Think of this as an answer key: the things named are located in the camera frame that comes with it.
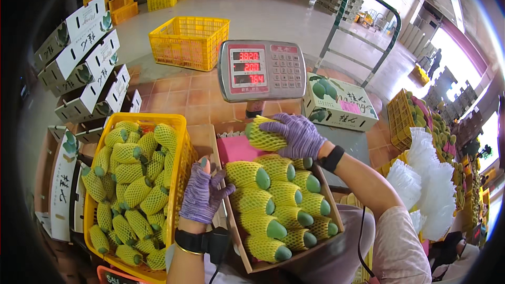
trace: metal frame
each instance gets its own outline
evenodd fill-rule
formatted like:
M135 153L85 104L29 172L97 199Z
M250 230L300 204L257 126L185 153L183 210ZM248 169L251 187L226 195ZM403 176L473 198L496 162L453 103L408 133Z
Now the metal frame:
M338 9L338 14L337 14L337 17L335 18L335 22L333 23L333 26L332 26L332 28L330 30L330 34L326 38L326 42L324 43L323 50L319 54L319 59L317 60L316 65L314 66L313 73L316 73L317 70L318 70L318 68L319 68L319 66L321 66L321 63L323 62L323 58L324 58L324 55L326 54L326 52L330 52L330 53L333 53L333 54L338 55L340 57L343 57L345 59L348 59L348 60L350 60L350 61L352 61L352 62L354 62L354 63L356 63L356 64L358 64L360 66L363 66L364 68L367 68L367 69L370 70L370 73L368 74L368 77L361 84L361 87L364 88L366 85L368 85L368 83L370 82L370 80L372 79L372 77L374 77L375 73L377 72L377 70L382 65L382 63L384 62L384 60L388 56L389 52L391 51L391 49L395 45L396 39L398 38L398 34L400 33L401 19L400 19L400 15L396 11L396 9L394 9L393 7L391 7L390 5L388 5L387 3L385 3L382 0L375 0L376 2L378 2L381 5L383 5L384 7L386 7L387 9L391 10L395 14L396 21L397 21L397 26L395 28L395 32L393 33L393 37L391 38L391 41L389 42L388 47L385 50L383 50L382 48L380 48L376 44L368 41L367 39L365 39L363 37L360 37L359 35L351 32L351 31L349 31L349 30L347 30L345 28L341 28L339 26L339 23L342 20L342 16L344 15L344 11L345 11L345 7L347 5L347 1L348 0L342 0L342 4L340 5L340 8ZM352 58L350 56L347 56L345 54L339 53L339 52L337 52L337 51L332 50L331 48L329 48L330 43L333 40L333 36L335 35L335 31L337 31L337 29L340 30L340 31L342 31L342 32L344 32L344 33L346 33L346 34L349 34L349 35L357 38L360 41L363 41L364 43L372 46L376 50L379 50L380 52L382 52L382 56L379 59L379 61L377 62L377 64L375 64L375 66L372 68L372 67L370 67L370 66L368 66L366 64L363 64L359 60L356 60L356 59L354 59L354 58Z

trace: gray floor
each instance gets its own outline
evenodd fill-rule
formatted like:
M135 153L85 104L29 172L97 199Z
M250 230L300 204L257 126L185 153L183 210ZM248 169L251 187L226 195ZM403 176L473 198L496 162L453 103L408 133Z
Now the gray floor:
M121 43L118 51L120 63L152 62L148 33L174 16L227 18L230 19L230 39L295 42L311 61L317 59L334 22L334 17L315 10L302 0L181 0L168 9L148 12L147 6L143 4L139 5L139 10L138 16L115 27ZM374 33L373 30L355 23L350 25L349 29L383 48L390 40L390 37L382 36L379 32ZM371 66L380 57L380 52L342 32L335 35L330 47ZM335 55L328 55L324 64L358 82L368 75L365 68ZM153 67L153 77L167 77L184 70L160 66L163 72ZM401 44L396 44L367 86L367 90L378 95L383 101L390 100L401 88L413 90L414 94L422 93L426 87L421 89L407 77L413 66L414 61L409 52ZM61 124L54 114L56 102L57 98L51 92L45 92L37 85L21 114L19 128L23 136L18 139L18 153L22 157L19 160L23 163L19 168L26 191L31 194L41 142L47 126Z

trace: purple glove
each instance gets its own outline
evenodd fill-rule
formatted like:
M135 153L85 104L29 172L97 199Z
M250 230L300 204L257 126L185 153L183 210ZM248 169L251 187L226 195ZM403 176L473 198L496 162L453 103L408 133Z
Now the purple glove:
M287 147L279 149L279 155L287 158L312 157L317 159L319 149L326 138L319 135L316 126L303 115L275 114L279 122L265 122L260 129L279 133L286 139Z
M202 165L198 162L193 163L179 215L189 220L210 224L221 201L225 196L235 192L235 186L228 184L225 188L218 190L219 182L223 180L226 172L220 170L211 177L202 169L206 163L206 158L202 160Z

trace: scale pole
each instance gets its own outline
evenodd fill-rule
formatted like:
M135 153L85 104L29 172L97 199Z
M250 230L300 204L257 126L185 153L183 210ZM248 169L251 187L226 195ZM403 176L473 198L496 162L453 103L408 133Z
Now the scale pole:
M265 109L265 101L263 100L248 101L248 104L245 107L245 117L255 118L256 115L262 115L264 109Z

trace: digital scale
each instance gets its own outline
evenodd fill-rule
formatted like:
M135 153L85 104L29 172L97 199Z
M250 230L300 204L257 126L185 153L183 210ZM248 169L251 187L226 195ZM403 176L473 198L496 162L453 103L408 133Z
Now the digital scale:
M229 103L302 98L304 56L295 43L227 40L219 49L218 79Z

